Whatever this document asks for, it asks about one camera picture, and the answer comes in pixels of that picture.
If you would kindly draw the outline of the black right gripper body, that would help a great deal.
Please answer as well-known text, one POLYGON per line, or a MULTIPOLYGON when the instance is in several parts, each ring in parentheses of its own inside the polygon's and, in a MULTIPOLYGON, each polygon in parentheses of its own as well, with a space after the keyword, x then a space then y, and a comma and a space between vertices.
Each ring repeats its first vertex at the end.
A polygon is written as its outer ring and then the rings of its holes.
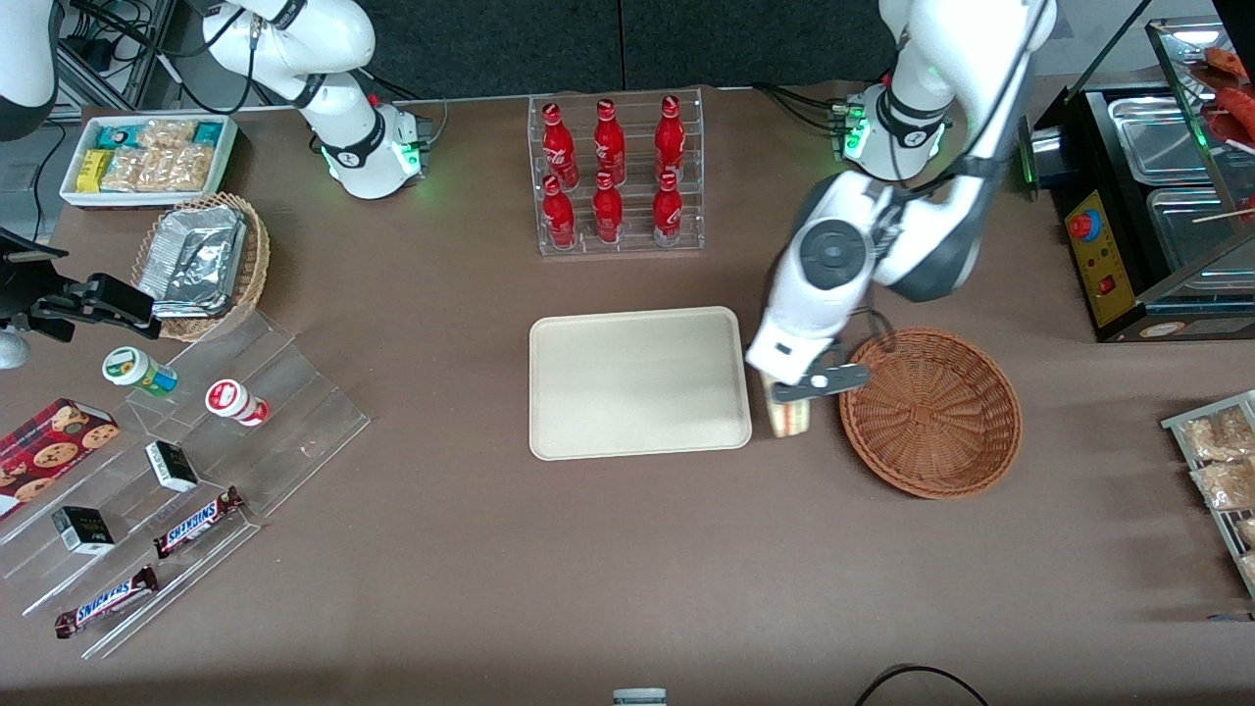
POLYGON ((84 285, 63 277, 54 260, 67 250, 36 245, 30 238, 1 232, 1 319, 4 327, 28 329, 28 313, 60 312, 73 322, 93 325, 82 303, 84 285))

